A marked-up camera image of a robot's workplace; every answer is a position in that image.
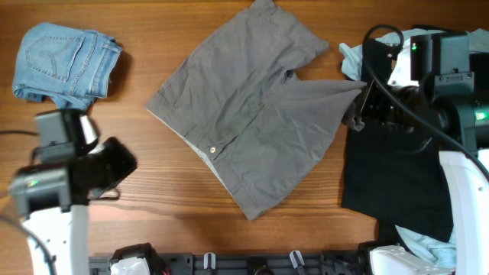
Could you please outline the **blue denim jeans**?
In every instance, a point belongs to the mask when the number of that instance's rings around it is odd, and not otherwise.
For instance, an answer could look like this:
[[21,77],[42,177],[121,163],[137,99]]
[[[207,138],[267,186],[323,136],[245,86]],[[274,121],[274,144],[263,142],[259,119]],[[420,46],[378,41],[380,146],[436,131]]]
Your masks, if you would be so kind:
[[22,39],[12,92],[26,101],[49,98],[58,108],[85,111],[108,95],[121,52],[115,38],[98,31],[41,23]]

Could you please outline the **grey cotton shorts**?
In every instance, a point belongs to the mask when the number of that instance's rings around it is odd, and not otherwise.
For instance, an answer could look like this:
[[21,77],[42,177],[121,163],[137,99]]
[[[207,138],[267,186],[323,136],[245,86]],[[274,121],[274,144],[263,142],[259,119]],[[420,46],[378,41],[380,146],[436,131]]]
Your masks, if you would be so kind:
[[340,124],[356,130],[365,84],[302,80],[327,51],[293,14],[256,1],[207,37],[147,102],[206,163],[244,215],[280,204],[324,157]]

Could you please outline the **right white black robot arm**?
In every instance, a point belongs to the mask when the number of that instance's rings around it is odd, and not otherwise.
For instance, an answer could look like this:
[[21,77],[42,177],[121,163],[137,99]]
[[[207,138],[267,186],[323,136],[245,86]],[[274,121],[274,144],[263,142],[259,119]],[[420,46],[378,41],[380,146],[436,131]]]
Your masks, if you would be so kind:
[[447,180],[457,239],[456,274],[488,272],[488,96],[475,91],[466,33],[417,35],[399,42],[395,54],[409,57],[408,93],[391,91],[373,68],[363,41],[367,73],[393,105],[393,121],[422,128],[435,138]]

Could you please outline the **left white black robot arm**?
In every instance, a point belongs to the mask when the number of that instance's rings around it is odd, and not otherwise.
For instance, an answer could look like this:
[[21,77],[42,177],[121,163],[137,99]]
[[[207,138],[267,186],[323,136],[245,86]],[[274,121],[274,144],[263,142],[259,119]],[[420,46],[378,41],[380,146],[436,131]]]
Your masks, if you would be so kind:
[[40,160],[22,167],[8,188],[26,233],[35,274],[88,274],[89,211],[137,168],[116,137],[99,142],[97,127],[78,109],[37,114]]

